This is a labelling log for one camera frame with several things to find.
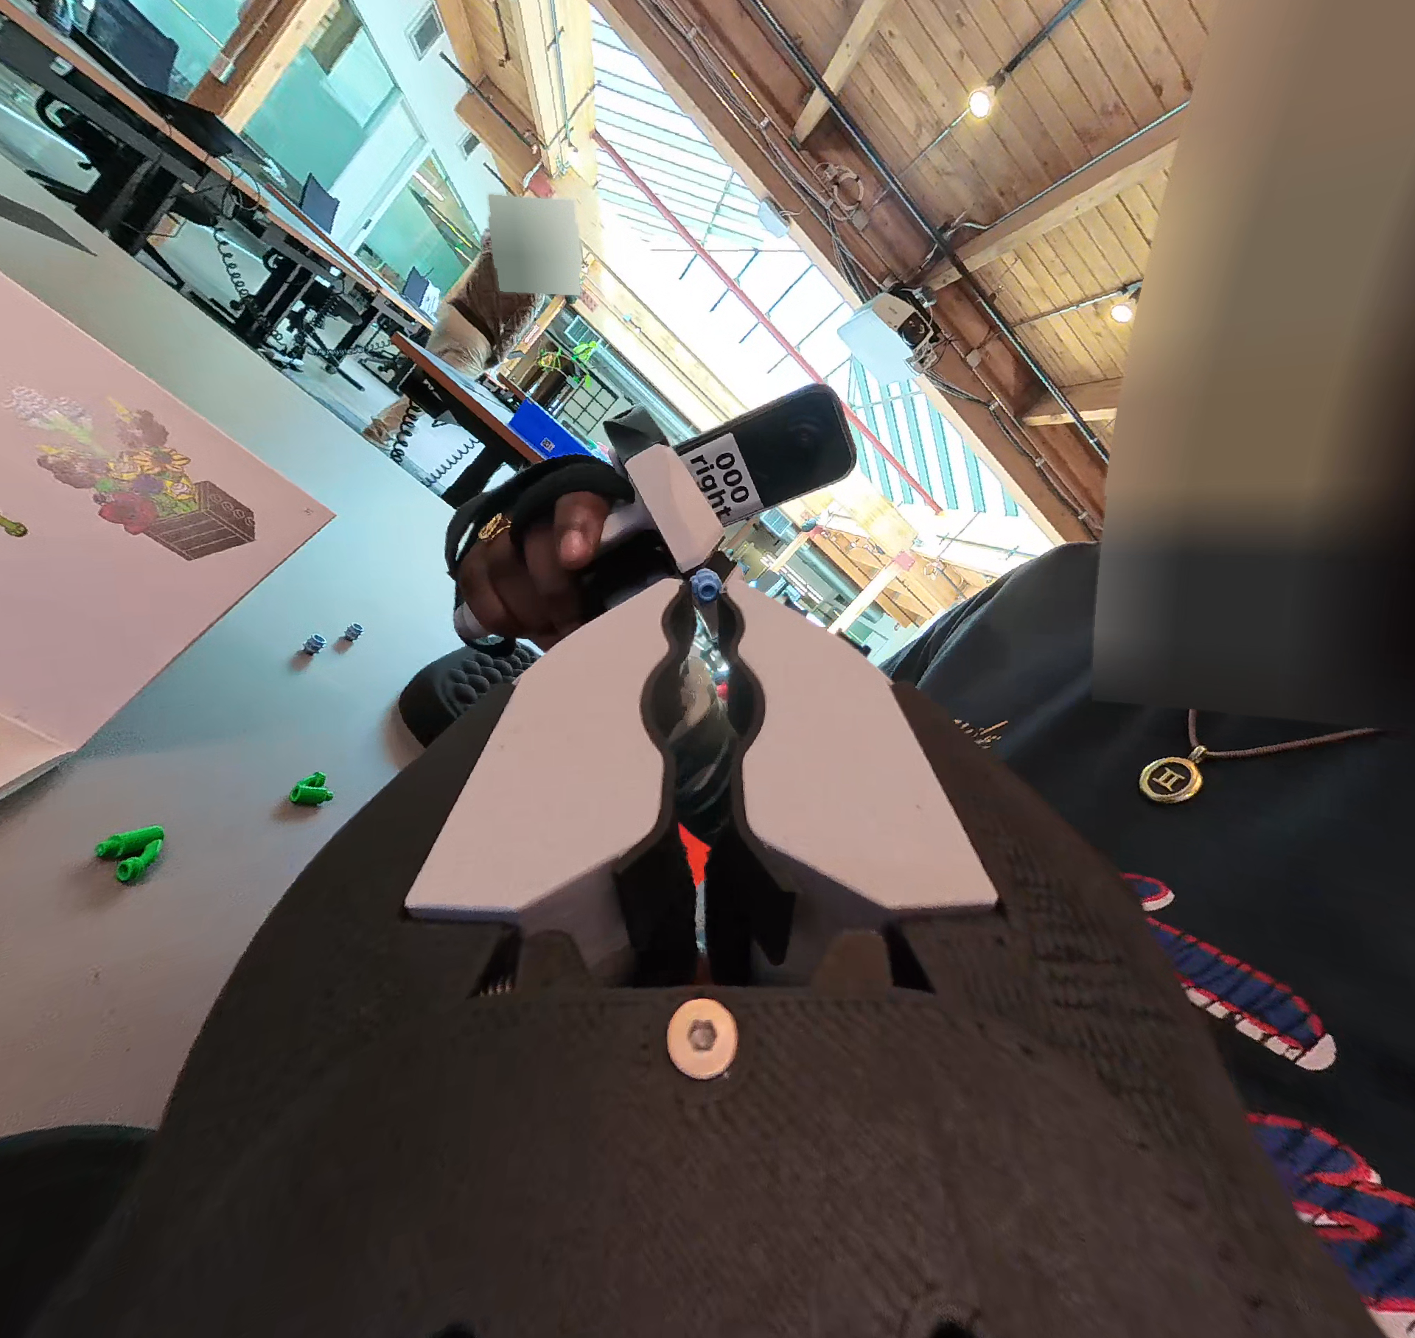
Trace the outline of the ceiling mounted device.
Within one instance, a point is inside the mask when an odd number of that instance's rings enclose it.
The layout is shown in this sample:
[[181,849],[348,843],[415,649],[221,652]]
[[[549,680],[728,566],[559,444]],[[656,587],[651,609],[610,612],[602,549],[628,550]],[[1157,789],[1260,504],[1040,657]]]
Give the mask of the ceiling mounted device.
[[839,327],[850,356],[881,385],[904,385],[918,375],[916,356],[932,341],[933,322],[907,294],[882,291]]

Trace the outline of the black rounded pad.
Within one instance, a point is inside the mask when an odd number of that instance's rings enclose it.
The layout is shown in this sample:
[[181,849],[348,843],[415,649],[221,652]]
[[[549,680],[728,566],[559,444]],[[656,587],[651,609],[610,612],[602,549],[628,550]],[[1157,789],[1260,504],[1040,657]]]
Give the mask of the black rounded pad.
[[463,644],[425,666],[405,686],[398,712],[409,734],[426,748],[491,691],[514,684],[540,658],[522,640],[489,638]]

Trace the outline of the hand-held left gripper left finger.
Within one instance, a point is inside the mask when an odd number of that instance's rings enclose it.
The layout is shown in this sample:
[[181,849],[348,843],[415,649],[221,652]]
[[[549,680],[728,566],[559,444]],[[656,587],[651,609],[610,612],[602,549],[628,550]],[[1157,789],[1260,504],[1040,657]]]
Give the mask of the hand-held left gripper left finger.
[[409,888],[417,920],[562,933],[608,979],[694,980],[694,882],[659,698],[679,711],[694,615],[659,581],[513,689]]

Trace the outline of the lego instruction booklet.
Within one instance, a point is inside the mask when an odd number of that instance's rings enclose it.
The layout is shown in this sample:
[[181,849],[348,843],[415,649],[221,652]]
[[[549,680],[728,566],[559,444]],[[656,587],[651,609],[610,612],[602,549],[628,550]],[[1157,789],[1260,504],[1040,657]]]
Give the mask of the lego instruction booklet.
[[335,513],[2,281],[2,794],[73,757]]

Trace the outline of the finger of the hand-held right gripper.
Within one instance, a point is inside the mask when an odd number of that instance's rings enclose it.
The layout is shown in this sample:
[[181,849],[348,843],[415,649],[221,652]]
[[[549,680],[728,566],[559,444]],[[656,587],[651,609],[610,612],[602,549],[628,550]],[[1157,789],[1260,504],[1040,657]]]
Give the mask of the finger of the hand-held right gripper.
[[630,458],[627,475],[673,566],[691,578],[724,541],[724,524],[696,475],[670,445],[651,445]]

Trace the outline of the long wooden desk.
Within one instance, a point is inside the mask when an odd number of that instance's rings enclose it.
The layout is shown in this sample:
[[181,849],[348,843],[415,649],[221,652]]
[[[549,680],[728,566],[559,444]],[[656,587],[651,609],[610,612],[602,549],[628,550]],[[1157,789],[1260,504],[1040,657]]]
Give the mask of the long wooden desk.
[[289,327],[295,351],[287,364],[314,350],[341,373],[375,330],[426,344],[431,318],[263,185],[243,163],[255,153],[237,136],[204,122],[190,134],[181,120],[195,109],[106,65],[84,31],[64,32],[32,0],[2,5],[4,80],[33,91],[38,125],[76,154],[87,179],[64,180],[49,163],[30,174],[93,228],[149,259],[180,291],[192,285],[161,239],[181,225],[210,230],[234,290],[227,301],[201,304],[257,350],[269,350]]

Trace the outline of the blue bin on desk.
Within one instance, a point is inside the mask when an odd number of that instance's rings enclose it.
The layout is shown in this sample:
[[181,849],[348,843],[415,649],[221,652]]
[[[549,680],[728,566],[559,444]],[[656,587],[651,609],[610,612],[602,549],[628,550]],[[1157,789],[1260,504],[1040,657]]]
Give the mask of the blue bin on desk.
[[545,459],[600,456],[596,445],[586,444],[533,399],[519,404],[508,427]]

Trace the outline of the person's right hand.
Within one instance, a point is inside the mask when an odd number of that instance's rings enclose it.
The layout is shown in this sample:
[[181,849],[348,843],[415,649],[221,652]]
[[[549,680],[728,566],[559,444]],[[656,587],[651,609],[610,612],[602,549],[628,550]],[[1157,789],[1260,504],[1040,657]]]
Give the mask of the person's right hand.
[[596,493],[566,493],[522,541],[506,529],[474,538],[455,578],[463,621],[540,650],[574,634],[588,618],[579,575],[599,553],[611,512],[611,501]]

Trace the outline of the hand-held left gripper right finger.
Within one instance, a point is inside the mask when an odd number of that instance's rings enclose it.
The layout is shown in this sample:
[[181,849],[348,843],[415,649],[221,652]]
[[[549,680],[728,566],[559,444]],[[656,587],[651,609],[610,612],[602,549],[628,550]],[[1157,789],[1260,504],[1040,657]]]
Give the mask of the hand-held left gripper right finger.
[[734,731],[718,980],[804,976],[842,934],[993,913],[1000,889],[892,681],[753,586],[727,583],[718,606]]

